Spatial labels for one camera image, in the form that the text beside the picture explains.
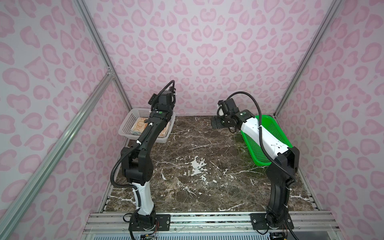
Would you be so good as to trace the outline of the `brown pattern towel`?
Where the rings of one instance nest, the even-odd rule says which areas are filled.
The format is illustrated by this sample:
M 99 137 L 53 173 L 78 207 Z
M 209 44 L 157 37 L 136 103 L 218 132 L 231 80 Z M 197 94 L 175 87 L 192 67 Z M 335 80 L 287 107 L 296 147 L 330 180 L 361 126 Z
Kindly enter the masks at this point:
M 131 135 L 136 135 L 136 136 L 141 135 L 144 129 L 148 125 L 148 123 L 146 122 L 147 120 L 148 118 L 138 118 L 131 128 Z M 168 134 L 170 124 L 171 123 L 167 123 L 166 127 L 159 134 L 159 138 L 164 138 Z

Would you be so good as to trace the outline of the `white plastic basket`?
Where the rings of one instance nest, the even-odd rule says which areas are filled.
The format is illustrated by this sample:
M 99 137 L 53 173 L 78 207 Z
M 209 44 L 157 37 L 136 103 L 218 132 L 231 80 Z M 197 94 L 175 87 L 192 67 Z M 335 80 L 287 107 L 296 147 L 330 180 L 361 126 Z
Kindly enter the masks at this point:
M 151 109 L 146 108 L 134 108 L 130 110 L 125 119 L 123 120 L 120 129 L 118 131 L 119 135 L 126 137 L 129 140 L 136 141 L 139 136 L 131 135 L 131 128 L 138 118 L 149 118 L 151 113 Z M 157 138 L 155 143 L 165 144 L 168 140 L 168 137 L 172 131 L 176 119 L 176 115 L 173 114 L 171 120 L 169 121 L 170 128 L 168 134 L 164 138 Z

